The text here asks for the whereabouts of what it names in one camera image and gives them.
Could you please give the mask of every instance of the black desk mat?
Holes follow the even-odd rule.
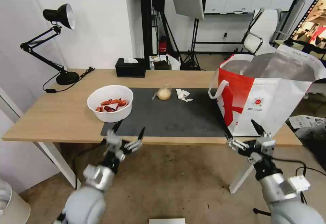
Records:
[[[157,88],[131,88],[133,91],[132,110],[117,132],[120,136],[138,136],[145,126],[144,136],[161,137],[224,137],[218,120],[220,113],[215,99],[210,99],[208,89],[184,88],[190,92],[193,101],[179,100],[175,89],[169,100],[161,101],[152,96]],[[101,131],[114,123],[104,123]]]

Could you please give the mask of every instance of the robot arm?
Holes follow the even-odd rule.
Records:
[[[308,190],[309,182],[303,175],[285,179],[281,169],[272,162],[275,149],[273,140],[264,129],[251,120],[261,137],[247,142],[227,137],[227,145],[238,154],[247,156],[256,170],[256,179],[262,187],[263,197],[271,212],[273,224],[324,224],[321,215],[312,207],[301,203],[299,194]]]
[[[97,166],[88,165],[85,168],[85,186],[69,196],[54,224],[98,223],[105,210],[104,194],[112,185],[120,162],[142,145],[145,128],[141,130],[136,141],[129,142],[115,134],[120,124],[121,121],[108,131],[107,137],[102,141],[107,145],[103,160]]]

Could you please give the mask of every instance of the black desk lamp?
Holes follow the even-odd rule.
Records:
[[[51,24],[53,24],[53,27],[50,28],[48,31],[42,33],[41,35],[33,38],[32,40],[22,43],[20,45],[20,48],[58,70],[60,72],[60,75],[57,76],[56,81],[59,85],[69,85],[76,83],[79,80],[79,75],[76,72],[68,72],[64,69],[63,66],[57,65],[54,62],[46,59],[45,57],[33,51],[34,48],[40,46],[42,43],[45,43],[53,37],[61,34],[61,26],[58,25],[58,22],[60,22],[62,25],[69,29],[73,30],[75,28],[75,18],[71,6],[67,3],[59,7],[58,10],[46,9],[43,11],[43,16],[46,20],[50,21]],[[54,31],[55,34],[44,40],[37,40],[51,31]]]

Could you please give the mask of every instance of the monitor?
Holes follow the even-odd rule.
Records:
[[[285,44],[304,45],[303,52],[326,53],[326,0],[314,0]]]

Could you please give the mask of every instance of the bag handle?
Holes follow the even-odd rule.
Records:
[[[224,90],[224,88],[225,88],[226,86],[229,85],[229,82],[228,82],[228,81],[223,80],[223,81],[220,83],[220,85],[218,86],[215,95],[212,95],[211,90],[212,90],[212,86],[213,86],[213,83],[214,83],[215,78],[216,78],[216,75],[217,75],[217,71],[218,71],[218,70],[215,71],[214,76],[213,76],[213,78],[212,78],[212,80],[211,80],[211,82],[210,82],[210,86],[209,86],[209,88],[208,88],[208,95],[210,96],[211,99],[216,99],[216,98],[218,98],[219,96],[221,96],[221,95],[222,95],[222,92],[223,92],[223,90]]]

